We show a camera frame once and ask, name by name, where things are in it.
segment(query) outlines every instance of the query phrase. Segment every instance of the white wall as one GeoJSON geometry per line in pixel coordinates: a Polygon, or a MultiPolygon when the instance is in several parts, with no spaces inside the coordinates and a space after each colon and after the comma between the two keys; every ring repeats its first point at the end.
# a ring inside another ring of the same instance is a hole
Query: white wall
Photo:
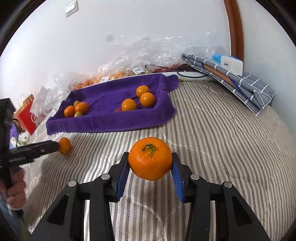
{"type": "Polygon", "coordinates": [[[276,92],[272,107],[296,135],[296,47],[255,0],[237,0],[244,31],[244,70],[276,92]]]}
{"type": "MultiPolygon", "coordinates": [[[[218,45],[226,53],[230,51],[223,0],[150,0],[149,4],[78,0],[79,11],[66,18],[64,7],[71,2],[45,1],[17,30],[0,57],[0,97],[12,98],[17,106],[18,96],[36,93],[53,74],[93,74],[108,59],[109,35],[123,35],[128,42],[139,37],[202,39],[215,32],[218,45]]],[[[295,78],[291,71],[296,48],[255,0],[238,0],[238,4],[244,30],[244,69],[276,91],[272,105],[296,134],[295,78]]]]}

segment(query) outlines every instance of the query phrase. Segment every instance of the black cable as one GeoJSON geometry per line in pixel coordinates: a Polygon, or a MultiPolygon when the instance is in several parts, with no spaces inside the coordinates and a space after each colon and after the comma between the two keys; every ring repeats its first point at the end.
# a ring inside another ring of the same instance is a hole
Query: black cable
{"type": "Polygon", "coordinates": [[[205,74],[205,75],[202,75],[202,76],[186,76],[186,75],[182,75],[182,74],[180,74],[180,73],[179,73],[180,68],[181,68],[182,66],[187,65],[187,64],[182,64],[182,65],[179,65],[178,67],[174,67],[174,68],[168,68],[168,67],[163,67],[163,66],[153,65],[153,64],[146,64],[146,65],[145,65],[145,68],[147,68],[148,65],[155,66],[155,67],[162,68],[162,69],[169,69],[169,70],[172,70],[172,71],[173,71],[173,70],[176,70],[176,72],[177,72],[178,75],[180,75],[180,76],[182,76],[182,77],[186,77],[186,78],[199,79],[199,78],[203,78],[203,77],[205,77],[205,76],[208,76],[208,74],[205,74]]]}
{"type": "Polygon", "coordinates": [[[182,76],[182,77],[186,77],[186,78],[194,78],[194,79],[199,79],[199,78],[203,78],[203,77],[206,77],[206,76],[208,76],[208,74],[205,74],[205,75],[202,75],[202,76],[186,76],[186,75],[182,75],[182,74],[180,74],[179,73],[179,68],[181,67],[181,66],[183,66],[183,65],[187,65],[187,64],[182,64],[182,65],[180,65],[177,69],[177,74],[178,75],[180,75],[180,76],[182,76]]]}

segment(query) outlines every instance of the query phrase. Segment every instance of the mandarin orange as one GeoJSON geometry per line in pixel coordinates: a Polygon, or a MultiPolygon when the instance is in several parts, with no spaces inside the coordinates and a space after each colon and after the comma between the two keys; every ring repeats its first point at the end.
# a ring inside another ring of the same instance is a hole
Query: mandarin orange
{"type": "Polygon", "coordinates": [[[150,92],[150,89],[145,85],[141,85],[136,89],[136,95],[138,98],[140,98],[142,94],[147,92],[150,92]]]}
{"type": "Polygon", "coordinates": [[[65,108],[64,115],[67,118],[73,117],[75,115],[75,107],[72,105],[69,105],[67,108],[65,108]]]}
{"type": "Polygon", "coordinates": [[[76,106],[75,106],[75,112],[80,112],[82,113],[83,115],[86,114],[86,112],[88,111],[89,109],[89,106],[87,103],[85,102],[80,102],[78,103],[76,106]]]}
{"type": "Polygon", "coordinates": [[[121,103],[121,110],[127,111],[127,110],[135,110],[137,108],[137,104],[132,99],[125,99],[121,103]]]}
{"type": "Polygon", "coordinates": [[[94,82],[92,79],[87,79],[86,81],[83,82],[82,87],[86,87],[89,85],[92,85],[94,82]]]}
{"type": "Polygon", "coordinates": [[[152,93],[144,93],[140,97],[140,103],[146,108],[150,108],[155,104],[155,96],[152,93]]]}
{"type": "Polygon", "coordinates": [[[128,162],[138,177],[156,181],[171,169],[173,158],[170,147],[164,141],[147,137],[133,145],[128,162]]]}
{"type": "Polygon", "coordinates": [[[71,151],[71,142],[68,138],[62,137],[59,141],[59,153],[68,154],[71,151]]]}

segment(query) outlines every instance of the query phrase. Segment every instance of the blue gripper pad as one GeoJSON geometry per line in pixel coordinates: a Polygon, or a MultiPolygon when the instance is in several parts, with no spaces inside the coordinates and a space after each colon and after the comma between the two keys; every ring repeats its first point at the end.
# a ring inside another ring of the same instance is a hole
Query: blue gripper pad
{"type": "Polygon", "coordinates": [[[129,170],[130,170],[130,166],[128,161],[126,160],[117,182],[117,190],[116,190],[117,201],[119,201],[120,198],[123,196],[124,188],[126,186],[126,180],[128,179],[129,170]]]}
{"type": "Polygon", "coordinates": [[[170,172],[171,172],[173,180],[174,180],[176,196],[178,197],[178,199],[181,202],[184,202],[184,200],[185,200],[184,182],[183,182],[183,180],[181,178],[179,168],[178,168],[178,166],[177,166],[174,159],[173,159],[173,166],[172,166],[172,169],[170,170],[170,172]]]}

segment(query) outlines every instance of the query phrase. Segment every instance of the bed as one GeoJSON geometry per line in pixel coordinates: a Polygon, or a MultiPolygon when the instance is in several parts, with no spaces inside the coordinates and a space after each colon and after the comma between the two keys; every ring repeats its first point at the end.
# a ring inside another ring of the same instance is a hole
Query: bed
{"type": "MultiPolygon", "coordinates": [[[[286,125],[271,106],[252,114],[217,81],[185,81],[171,92],[176,115],[163,126],[126,132],[57,133],[41,123],[30,143],[70,139],[65,156],[52,153],[24,166],[30,232],[70,180],[94,180],[118,163],[123,152],[142,138],[164,140],[183,164],[209,182],[232,182],[265,228],[280,240],[296,218],[296,148],[286,125]]],[[[179,202],[171,174],[150,182],[130,171],[120,202],[110,204],[116,240],[184,240],[189,204],[179,202]]],[[[210,240],[215,240],[211,203],[210,240]]],[[[89,240],[89,202],[85,207],[89,240]]]]}

